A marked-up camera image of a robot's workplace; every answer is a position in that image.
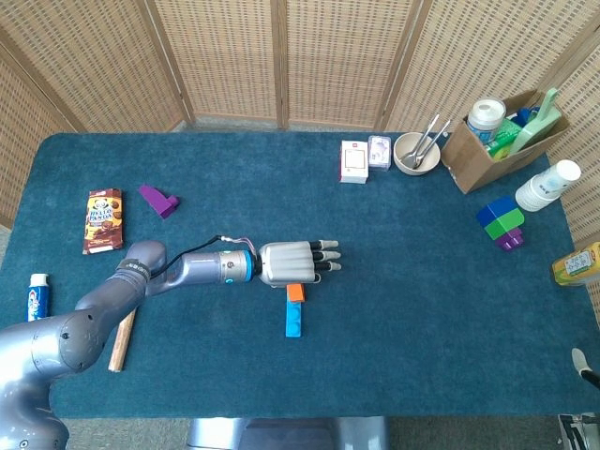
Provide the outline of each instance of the bottle cap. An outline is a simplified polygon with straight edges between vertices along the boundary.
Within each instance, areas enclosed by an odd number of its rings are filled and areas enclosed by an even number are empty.
[[[29,286],[48,286],[48,274],[32,274]]]

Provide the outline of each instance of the wooden stick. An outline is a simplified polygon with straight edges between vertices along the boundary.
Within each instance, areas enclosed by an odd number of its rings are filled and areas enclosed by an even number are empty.
[[[123,369],[125,355],[128,352],[129,336],[133,327],[133,319],[135,318],[135,309],[119,323],[119,329],[116,332],[116,339],[112,347],[111,362],[109,363],[109,371],[120,372]]]

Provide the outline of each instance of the chocolate biscuit package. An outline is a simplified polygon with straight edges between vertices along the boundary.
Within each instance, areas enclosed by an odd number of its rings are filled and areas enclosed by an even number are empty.
[[[123,196],[120,189],[90,191],[85,213],[83,254],[123,246]]]

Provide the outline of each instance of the green block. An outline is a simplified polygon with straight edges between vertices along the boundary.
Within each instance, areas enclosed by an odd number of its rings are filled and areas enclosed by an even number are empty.
[[[502,214],[496,218],[493,222],[489,223],[485,230],[489,237],[494,241],[505,233],[510,232],[519,225],[522,225],[525,221],[523,213],[520,209],[513,209],[506,214]]]

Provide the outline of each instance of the blue block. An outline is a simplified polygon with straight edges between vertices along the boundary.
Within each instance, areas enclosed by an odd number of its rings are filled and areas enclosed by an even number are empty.
[[[513,198],[509,196],[501,197],[484,206],[477,213],[477,220],[479,220],[482,227],[486,228],[491,222],[506,213],[510,213],[513,209],[518,209],[517,203]]]
[[[302,303],[286,302],[285,337],[300,338],[302,336]]]

